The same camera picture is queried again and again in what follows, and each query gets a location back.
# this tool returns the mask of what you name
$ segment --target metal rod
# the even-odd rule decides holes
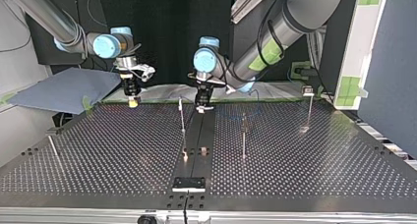
[[[242,124],[243,124],[243,135],[242,135],[242,157],[245,159],[246,157],[246,133],[248,133],[248,119],[246,118],[246,113],[243,113],[242,117]]]
[[[49,142],[52,146],[53,153],[55,154],[55,156],[58,156],[58,151],[55,148],[55,143],[53,142],[52,136],[48,136],[48,138],[49,138]]]
[[[74,22],[50,0],[13,0],[57,40],[68,43],[75,39]]]
[[[185,124],[184,124],[184,113],[183,113],[183,107],[182,107],[182,98],[178,100],[178,109],[180,110],[181,114],[181,131],[185,133]]]
[[[309,116],[307,118],[307,127],[310,127],[310,117],[312,115],[313,97],[314,95],[310,96],[310,107],[309,107]]]

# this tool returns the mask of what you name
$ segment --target cable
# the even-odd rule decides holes
[[[187,192],[187,197],[185,198],[185,203],[184,203],[184,209],[183,209],[183,213],[184,213],[184,224],[188,224],[188,217],[187,217],[187,202],[188,202],[188,194],[190,192]]]
[[[93,21],[95,21],[97,24],[99,24],[99,25],[101,25],[101,26],[105,26],[105,27],[107,27],[107,25],[106,25],[106,24],[104,24],[104,23],[102,23],[102,22],[100,22],[100,21],[96,20],[96,19],[95,19],[95,17],[91,14],[91,11],[89,10],[89,1],[90,1],[90,0],[87,0],[87,12],[89,12],[89,17],[90,17]]]
[[[30,40],[31,40],[31,36],[29,36],[28,41],[25,44],[23,44],[21,46],[18,46],[18,47],[15,47],[15,48],[12,48],[12,49],[0,50],[0,53],[11,52],[11,51],[15,51],[15,50],[25,48],[30,43]]]
[[[234,67],[231,68],[231,72],[230,74],[233,76],[233,78],[237,79],[238,81],[242,82],[242,83],[253,83],[253,82],[257,82],[259,81],[261,78],[263,78],[273,66],[276,66],[278,64],[274,63],[268,63],[268,61],[265,59],[264,54],[262,53],[262,30],[264,29],[264,25],[267,22],[267,18],[269,16],[270,11],[272,10],[272,8],[274,7],[274,5],[276,4],[276,2],[279,0],[274,0],[272,2],[272,4],[270,5],[270,7],[268,8],[266,14],[263,17],[263,20],[261,22],[260,28],[258,29],[258,34],[257,34],[257,48],[258,48],[258,53],[259,56],[261,58],[261,60],[264,62],[264,64],[266,65],[266,67],[262,70],[262,72],[254,79],[254,80],[244,80],[242,78],[240,78],[239,76],[237,76]],[[276,33],[274,32],[273,29],[273,24],[272,24],[272,20],[268,20],[268,30],[270,35],[272,36],[272,39],[275,41],[276,45],[278,45],[278,48],[281,51],[281,54],[279,55],[279,57],[282,59],[285,57],[285,49],[282,46],[281,41],[279,40],[278,36],[276,35]]]
[[[19,17],[18,17],[18,15],[16,15],[16,13],[12,10],[12,8],[9,6],[9,4],[7,4],[7,2],[5,1],[5,0],[2,0],[3,2],[1,2],[2,4],[3,4],[3,6],[4,7],[6,7],[7,8],[7,10],[9,11],[9,13],[10,14],[12,14],[14,17],[15,17],[15,19],[17,19],[18,21],[19,21],[19,23],[21,23],[21,25],[22,26],[24,26],[25,27],[25,29],[28,31],[28,33],[29,33],[29,37],[28,37],[28,40],[23,44],[23,45],[20,45],[20,46],[18,46],[18,47],[14,47],[14,48],[11,48],[11,49],[5,49],[5,50],[0,50],[0,53],[5,53],[5,52],[11,52],[11,51],[15,51],[15,50],[19,50],[19,49],[22,49],[22,48],[25,48],[29,43],[30,43],[30,41],[31,41],[31,35],[30,35],[30,32],[29,32],[29,28],[28,28],[28,26],[25,24],[25,22],[23,22]]]
[[[7,4],[7,1],[6,1],[6,0],[2,0],[2,1],[3,1],[3,2],[2,2],[3,6],[7,8],[7,10],[9,11],[9,13],[10,13],[10,14],[12,14],[12,15],[15,17],[15,19],[16,19],[17,21],[19,21],[19,23],[21,23],[21,25],[22,25],[23,27],[25,27],[26,29],[28,29],[28,25],[27,25],[27,24],[26,24],[23,20],[21,20],[21,19],[18,17],[18,15],[16,15],[16,13],[12,10],[12,8],[9,6],[9,4]]]
[[[328,98],[330,99],[330,101],[331,101],[331,103],[334,105],[334,99],[331,97],[331,95],[330,95],[330,92],[328,92],[328,89],[326,88],[326,85],[325,85],[325,83],[323,82],[323,79],[322,79],[322,76],[320,75],[320,73],[319,73],[319,70],[317,69],[317,67],[316,67],[316,64],[315,64],[315,60],[314,60],[314,55],[313,55],[313,49],[312,49],[312,43],[311,43],[311,39],[310,38],[307,38],[307,40],[309,41],[309,44],[310,44],[310,51],[312,52],[312,57],[313,57],[313,59],[312,59],[312,68],[314,69],[314,70],[316,70],[316,73],[317,73],[317,76],[319,77],[319,80],[320,80],[320,83],[321,83],[321,85],[323,86],[323,88],[325,89],[325,92],[326,92],[326,94],[328,95]]]

